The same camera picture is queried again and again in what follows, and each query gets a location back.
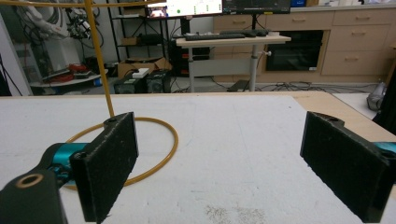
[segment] box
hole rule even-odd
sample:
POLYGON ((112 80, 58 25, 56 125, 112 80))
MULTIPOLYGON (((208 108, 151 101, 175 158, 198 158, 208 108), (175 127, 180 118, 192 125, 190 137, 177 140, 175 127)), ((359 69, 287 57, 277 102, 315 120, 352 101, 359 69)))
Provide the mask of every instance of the box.
POLYGON ((139 45, 140 37, 126 37, 121 40, 121 44, 124 46, 139 45))
POLYGON ((162 58, 129 58, 118 65, 118 77, 123 78, 132 70, 139 68, 148 68, 148 73, 158 69, 172 70, 170 64, 164 57, 162 58))
POLYGON ((171 93, 171 71, 154 71, 147 76, 148 93, 171 93))
POLYGON ((133 78, 128 75, 120 80, 117 80, 114 85, 114 92, 116 94, 134 94, 134 93, 147 93, 148 86, 146 78, 133 78))
POLYGON ((144 7, 125 7, 123 15, 134 15, 135 17, 146 17, 146 9, 144 7))
POLYGON ((291 7, 305 7, 305 0, 291 0, 291 7))
POLYGON ((306 0, 306 7, 316 7, 319 5, 319 0, 306 0))

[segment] gray floor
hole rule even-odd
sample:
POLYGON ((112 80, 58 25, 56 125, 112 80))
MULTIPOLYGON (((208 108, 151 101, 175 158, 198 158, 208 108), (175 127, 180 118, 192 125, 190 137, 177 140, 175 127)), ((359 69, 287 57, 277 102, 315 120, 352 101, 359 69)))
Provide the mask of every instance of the gray floor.
MULTIPOLYGON (((111 94, 114 94, 113 84, 118 80, 116 77, 108 79, 108 87, 111 94)), ((234 83, 217 83, 212 77, 198 77, 194 80, 196 92, 226 92, 234 83)), ((368 119, 376 115, 376 111, 369 109, 367 97, 373 92, 378 83, 256 83, 255 91, 326 91, 362 113, 368 119)), ((187 77, 172 77, 172 92, 190 92, 190 80, 187 77)), ((92 87, 92 84, 85 85, 79 89, 67 90, 66 94, 105 94, 103 86, 92 87)))
MULTIPOLYGON (((108 79, 110 93, 114 93, 113 83, 117 79, 108 79)), ((225 92, 234 83, 217 83, 212 77, 197 77, 194 80, 196 92, 225 92)), ((329 93, 370 93, 377 83, 307 83, 307 82, 279 82, 256 83, 256 91, 326 91, 329 93)), ((172 92, 190 92, 190 81, 187 77, 172 77, 172 92)), ((82 90, 72 91, 69 94, 104 94, 103 87, 87 87, 82 90)))

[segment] white desk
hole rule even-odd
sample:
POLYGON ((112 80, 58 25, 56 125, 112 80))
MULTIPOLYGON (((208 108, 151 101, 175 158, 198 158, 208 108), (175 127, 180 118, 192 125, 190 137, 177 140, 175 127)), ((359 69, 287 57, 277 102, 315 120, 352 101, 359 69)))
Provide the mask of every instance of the white desk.
MULTIPOLYGON (((361 223, 300 156, 305 110, 327 113, 369 141, 396 137, 325 92, 112 96, 116 114, 134 111, 172 124, 177 152, 158 173, 124 188, 106 223, 361 223)), ((44 150, 108 118, 104 96, 1 98, 0 189, 44 150)), ((131 176, 172 146, 162 126, 136 123, 131 176)), ((80 142, 90 142, 97 133, 80 142)), ((70 224, 84 223, 76 192, 61 189, 70 224)), ((396 195, 381 223, 396 220, 396 195)))
POLYGON ((256 72, 258 63, 259 46, 266 44, 283 44, 286 41, 291 41, 290 37, 286 36, 257 36, 254 38, 239 38, 239 39, 221 39, 221 40, 199 40, 186 41, 185 38, 177 40, 177 45, 183 49, 189 49, 189 77, 191 92, 194 92, 194 78, 195 77, 210 77, 219 75, 236 75, 236 74, 250 74, 249 90, 254 91, 256 84, 256 72), (246 59, 222 59, 222 60, 203 60, 194 61, 192 58, 193 48, 204 47, 226 47, 226 46, 244 46, 250 45, 252 47, 251 57, 246 59))

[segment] drawer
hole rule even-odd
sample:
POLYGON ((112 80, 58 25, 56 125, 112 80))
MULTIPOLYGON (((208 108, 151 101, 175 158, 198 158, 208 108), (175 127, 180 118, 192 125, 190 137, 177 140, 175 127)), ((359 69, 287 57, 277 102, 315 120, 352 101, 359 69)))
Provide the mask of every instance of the drawer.
POLYGON ((250 58, 249 53, 234 53, 234 54, 215 54, 214 59, 246 59, 250 58))
POLYGON ((334 26, 327 50, 380 50, 389 29, 389 25, 334 26))
POLYGON ((391 24, 396 18, 395 9, 336 11, 334 25, 391 24))
POLYGON ((215 54, 234 54, 234 53, 251 53, 252 47, 247 46, 233 46, 233 47, 215 47, 215 54))
POLYGON ((381 58, 380 51, 327 52, 322 75, 381 75, 381 58))
POLYGON ((330 30, 334 12, 293 12, 285 15, 269 15, 265 28, 274 31, 330 30))
MULTIPOLYGON (((265 26, 265 16, 260 15, 257 22, 265 26)), ((252 17, 249 15, 227 15, 213 18, 214 30, 243 30, 251 29, 252 17)))

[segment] cardboard box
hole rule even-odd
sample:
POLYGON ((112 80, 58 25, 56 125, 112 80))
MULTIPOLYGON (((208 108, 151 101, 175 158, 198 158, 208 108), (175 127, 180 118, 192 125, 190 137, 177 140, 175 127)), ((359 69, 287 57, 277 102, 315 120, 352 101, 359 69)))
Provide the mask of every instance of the cardboard box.
POLYGON ((144 7, 125 7, 122 14, 146 17, 146 9, 144 7))
POLYGON ((139 45, 140 37, 126 37, 121 40, 121 44, 124 46, 139 45))
POLYGON ((306 0, 306 7, 316 7, 319 5, 319 0, 306 0))
POLYGON ((118 65, 118 77, 123 78, 134 69, 148 68, 150 74, 158 69, 172 69, 170 64, 164 57, 162 58, 129 58, 118 65))

